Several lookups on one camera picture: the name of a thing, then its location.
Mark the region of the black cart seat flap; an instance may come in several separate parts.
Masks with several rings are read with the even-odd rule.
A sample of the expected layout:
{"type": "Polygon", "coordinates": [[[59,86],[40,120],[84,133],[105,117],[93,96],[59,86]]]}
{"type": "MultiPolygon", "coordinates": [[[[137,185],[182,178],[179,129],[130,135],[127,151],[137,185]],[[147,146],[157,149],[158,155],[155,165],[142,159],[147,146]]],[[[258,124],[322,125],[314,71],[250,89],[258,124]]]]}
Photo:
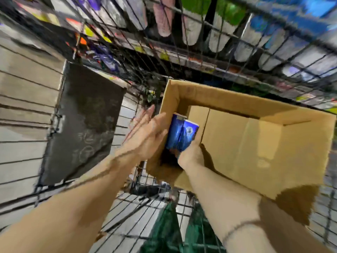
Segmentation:
{"type": "Polygon", "coordinates": [[[109,155],[126,88],[91,69],[67,63],[57,131],[47,144],[39,180],[53,186],[79,178],[109,155]]]}

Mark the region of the person's left forearm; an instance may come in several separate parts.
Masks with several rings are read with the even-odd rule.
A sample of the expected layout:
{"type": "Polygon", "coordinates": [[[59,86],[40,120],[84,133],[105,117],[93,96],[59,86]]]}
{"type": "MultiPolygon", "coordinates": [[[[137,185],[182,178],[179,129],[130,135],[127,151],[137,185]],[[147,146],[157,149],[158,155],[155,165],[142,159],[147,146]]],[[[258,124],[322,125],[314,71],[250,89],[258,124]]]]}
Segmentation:
{"type": "Polygon", "coordinates": [[[108,156],[0,235],[0,253],[88,253],[133,167],[148,150],[108,156]]]}

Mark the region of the shelf rail with price labels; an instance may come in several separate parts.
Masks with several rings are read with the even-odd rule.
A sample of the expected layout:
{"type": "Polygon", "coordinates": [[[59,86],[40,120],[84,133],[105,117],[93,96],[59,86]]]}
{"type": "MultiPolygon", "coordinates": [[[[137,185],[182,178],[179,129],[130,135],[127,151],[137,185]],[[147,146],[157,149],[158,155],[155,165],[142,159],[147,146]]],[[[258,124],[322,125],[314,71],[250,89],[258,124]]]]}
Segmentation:
{"type": "Polygon", "coordinates": [[[264,73],[244,70],[240,66],[213,59],[209,62],[184,53],[152,44],[146,45],[126,38],[109,39],[103,37],[82,37],[81,44],[103,45],[119,63],[120,73],[132,81],[140,81],[141,76],[156,74],[178,80],[202,83],[209,81],[215,87],[270,98],[294,105],[317,109],[337,115],[337,94],[329,94],[264,73]]]}

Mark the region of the brown cardboard box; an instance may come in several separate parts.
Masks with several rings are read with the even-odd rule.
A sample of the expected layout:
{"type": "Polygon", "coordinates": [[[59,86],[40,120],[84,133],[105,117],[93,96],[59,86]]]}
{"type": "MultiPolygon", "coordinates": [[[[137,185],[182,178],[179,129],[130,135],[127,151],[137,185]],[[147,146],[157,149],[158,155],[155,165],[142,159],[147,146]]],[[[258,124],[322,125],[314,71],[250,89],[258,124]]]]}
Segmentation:
{"type": "Polygon", "coordinates": [[[323,184],[337,117],[250,94],[168,80],[160,113],[199,125],[206,166],[309,225],[323,184]]]}

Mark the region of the purple packets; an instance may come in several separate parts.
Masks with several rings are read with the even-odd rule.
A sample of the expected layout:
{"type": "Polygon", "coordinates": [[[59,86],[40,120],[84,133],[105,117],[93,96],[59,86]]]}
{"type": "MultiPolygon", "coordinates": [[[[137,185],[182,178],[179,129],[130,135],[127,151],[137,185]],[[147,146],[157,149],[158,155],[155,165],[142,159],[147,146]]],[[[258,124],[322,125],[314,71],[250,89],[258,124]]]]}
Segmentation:
{"type": "Polygon", "coordinates": [[[86,58],[95,60],[102,69],[107,69],[110,72],[120,72],[119,63],[103,45],[90,45],[86,50],[86,58]]]}

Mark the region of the blue packet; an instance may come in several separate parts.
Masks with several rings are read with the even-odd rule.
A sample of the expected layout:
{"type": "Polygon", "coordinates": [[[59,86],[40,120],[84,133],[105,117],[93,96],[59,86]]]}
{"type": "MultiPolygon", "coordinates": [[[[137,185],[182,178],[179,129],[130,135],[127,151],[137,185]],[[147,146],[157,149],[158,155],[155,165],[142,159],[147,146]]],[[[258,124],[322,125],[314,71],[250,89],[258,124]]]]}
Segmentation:
{"type": "Polygon", "coordinates": [[[171,150],[177,147],[185,119],[185,116],[173,113],[166,140],[166,149],[171,150]]]}
{"type": "Polygon", "coordinates": [[[195,138],[198,129],[199,129],[198,124],[190,120],[184,120],[176,144],[179,152],[184,151],[191,144],[191,142],[195,138]]]}

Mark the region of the person's right forearm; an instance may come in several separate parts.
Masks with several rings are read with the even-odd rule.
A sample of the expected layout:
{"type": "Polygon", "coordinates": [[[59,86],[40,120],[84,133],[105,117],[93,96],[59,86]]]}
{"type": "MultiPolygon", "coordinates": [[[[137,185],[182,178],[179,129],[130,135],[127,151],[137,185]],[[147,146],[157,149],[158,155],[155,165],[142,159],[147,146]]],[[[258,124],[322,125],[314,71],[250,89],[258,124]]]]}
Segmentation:
{"type": "Polygon", "coordinates": [[[261,196],[206,167],[187,175],[227,253],[276,253],[260,221],[261,196]]]}

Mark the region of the person's right hand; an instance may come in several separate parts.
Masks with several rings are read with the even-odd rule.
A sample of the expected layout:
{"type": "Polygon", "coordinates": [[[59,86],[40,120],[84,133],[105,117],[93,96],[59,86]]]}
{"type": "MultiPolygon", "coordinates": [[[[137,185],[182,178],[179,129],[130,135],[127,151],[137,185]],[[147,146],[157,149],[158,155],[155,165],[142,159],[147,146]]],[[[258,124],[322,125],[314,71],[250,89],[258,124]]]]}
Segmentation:
{"type": "Polygon", "coordinates": [[[204,156],[202,155],[178,155],[178,164],[186,172],[191,173],[192,170],[205,167],[204,156]]]}

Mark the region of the person's left hand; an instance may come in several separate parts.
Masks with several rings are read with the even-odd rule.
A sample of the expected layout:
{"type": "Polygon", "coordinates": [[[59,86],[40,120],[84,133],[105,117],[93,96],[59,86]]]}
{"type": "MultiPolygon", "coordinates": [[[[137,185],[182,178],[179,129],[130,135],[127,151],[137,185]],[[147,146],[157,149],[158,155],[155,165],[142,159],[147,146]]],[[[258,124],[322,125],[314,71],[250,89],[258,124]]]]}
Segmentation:
{"type": "Polygon", "coordinates": [[[165,136],[166,135],[133,135],[131,129],[126,140],[120,148],[120,153],[126,155],[129,154],[131,158],[136,161],[146,161],[154,155],[165,136]]]}

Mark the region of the row of white hanging packets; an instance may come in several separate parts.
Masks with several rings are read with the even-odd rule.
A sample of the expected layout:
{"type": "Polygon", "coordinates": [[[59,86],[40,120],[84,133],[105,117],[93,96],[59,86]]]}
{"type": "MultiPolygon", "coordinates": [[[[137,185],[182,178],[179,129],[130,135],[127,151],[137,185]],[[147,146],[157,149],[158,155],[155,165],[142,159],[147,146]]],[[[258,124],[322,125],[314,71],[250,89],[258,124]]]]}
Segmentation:
{"type": "MultiPolygon", "coordinates": [[[[282,16],[298,29],[337,47],[337,0],[248,0],[282,16]]],[[[280,24],[229,0],[99,0],[101,16],[117,27],[130,25],[138,31],[147,30],[150,38],[173,46],[198,49],[220,59],[230,59],[234,52],[236,63],[253,59],[259,48],[263,53],[259,69],[271,71],[292,56],[298,66],[285,65],[285,76],[302,76],[315,81],[337,73],[337,55],[317,47],[287,32],[280,24]]]]}

